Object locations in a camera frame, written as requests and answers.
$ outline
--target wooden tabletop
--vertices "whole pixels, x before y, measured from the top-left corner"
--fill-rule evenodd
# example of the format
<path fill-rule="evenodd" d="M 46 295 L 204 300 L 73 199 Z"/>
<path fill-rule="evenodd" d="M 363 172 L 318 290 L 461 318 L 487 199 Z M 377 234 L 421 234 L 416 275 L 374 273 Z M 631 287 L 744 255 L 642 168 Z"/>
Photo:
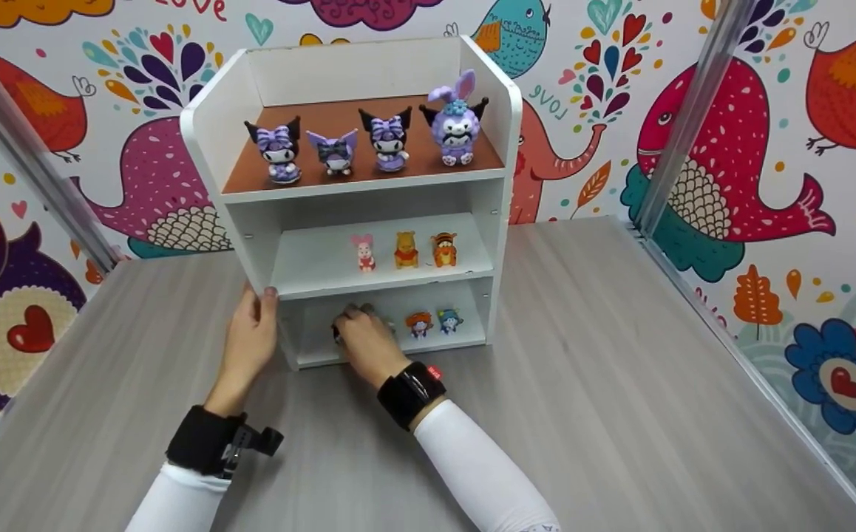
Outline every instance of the wooden tabletop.
<path fill-rule="evenodd" d="M 856 505 L 617 223 L 510 229 L 495 346 L 424 357 L 451 397 L 564 530 L 856 531 Z M 0 531 L 123 530 L 211 385 L 242 283 L 232 253 L 118 267 L 0 423 Z M 347 367 L 277 364 L 248 410 L 286 441 L 246 455 L 213 530 L 472 529 Z"/>

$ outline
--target purple bow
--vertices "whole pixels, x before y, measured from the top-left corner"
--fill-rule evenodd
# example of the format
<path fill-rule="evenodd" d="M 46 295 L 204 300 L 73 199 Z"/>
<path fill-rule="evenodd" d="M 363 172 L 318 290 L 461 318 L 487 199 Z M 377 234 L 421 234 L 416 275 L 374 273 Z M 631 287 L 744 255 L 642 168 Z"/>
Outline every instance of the purple bow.
<path fill-rule="evenodd" d="M 395 140 L 405 133 L 401 128 L 401 117 L 395 115 L 388 120 L 372 118 L 372 136 L 376 140 Z"/>

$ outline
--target tigger figurine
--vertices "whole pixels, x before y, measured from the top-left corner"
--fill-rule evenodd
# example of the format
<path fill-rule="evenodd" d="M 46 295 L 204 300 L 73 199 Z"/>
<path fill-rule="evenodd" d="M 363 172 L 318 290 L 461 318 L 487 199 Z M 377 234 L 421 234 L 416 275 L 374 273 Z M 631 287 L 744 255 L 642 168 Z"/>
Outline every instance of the tigger figurine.
<path fill-rule="evenodd" d="M 435 266 L 458 266 L 458 249 L 455 247 L 455 236 L 458 233 L 438 233 L 431 238 L 435 246 Z"/>

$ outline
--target purple kuromi figurine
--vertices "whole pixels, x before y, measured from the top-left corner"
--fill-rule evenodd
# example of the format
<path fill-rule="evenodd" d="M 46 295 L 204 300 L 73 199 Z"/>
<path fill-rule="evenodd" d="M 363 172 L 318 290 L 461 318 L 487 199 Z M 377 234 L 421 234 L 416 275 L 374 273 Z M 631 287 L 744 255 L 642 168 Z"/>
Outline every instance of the purple kuromi figurine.
<path fill-rule="evenodd" d="M 465 70 L 455 83 L 455 88 L 438 87 L 428 94 L 428 101 L 444 100 L 441 111 L 419 105 L 431 127 L 432 137 L 441 146 L 441 162 L 445 166 L 466 165 L 475 160 L 475 141 L 481 134 L 481 115 L 490 102 L 481 98 L 481 102 L 468 107 L 468 97 L 475 91 L 475 71 Z"/>
<path fill-rule="evenodd" d="M 412 108 L 399 112 L 388 120 L 373 117 L 359 110 L 363 119 L 363 129 L 370 134 L 372 148 L 375 149 L 375 164 L 381 171 L 400 171 L 408 161 L 405 142 L 408 141 L 408 128 L 412 124 Z"/>
<path fill-rule="evenodd" d="M 260 150 L 260 156 L 270 163 L 267 173 L 277 185 L 290 185 L 300 179 L 300 167 L 294 161 L 300 153 L 300 117 L 289 124 L 277 126 L 273 131 L 255 126 L 245 120 L 251 140 Z"/>
<path fill-rule="evenodd" d="M 352 130 L 340 138 L 326 138 L 307 130 L 307 140 L 316 148 L 319 162 L 326 165 L 326 175 L 353 173 L 353 155 L 358 132 L 359 130 Z"/>

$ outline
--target blue flower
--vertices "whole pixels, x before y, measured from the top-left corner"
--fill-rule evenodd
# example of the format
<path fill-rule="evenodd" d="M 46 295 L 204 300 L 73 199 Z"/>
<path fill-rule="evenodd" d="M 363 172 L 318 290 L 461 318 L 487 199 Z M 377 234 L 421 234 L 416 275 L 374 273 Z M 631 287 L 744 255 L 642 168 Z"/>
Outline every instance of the blue flower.
<path fill-rule="evenodd" d="M 823 420 L 840 434 L 856 431 L 856 334 L 850 324 L 829 319 L 819 330 L 798 324 L 786 360 L 798 371 L 792 386 L 804 400 L 821 405 Z"/>

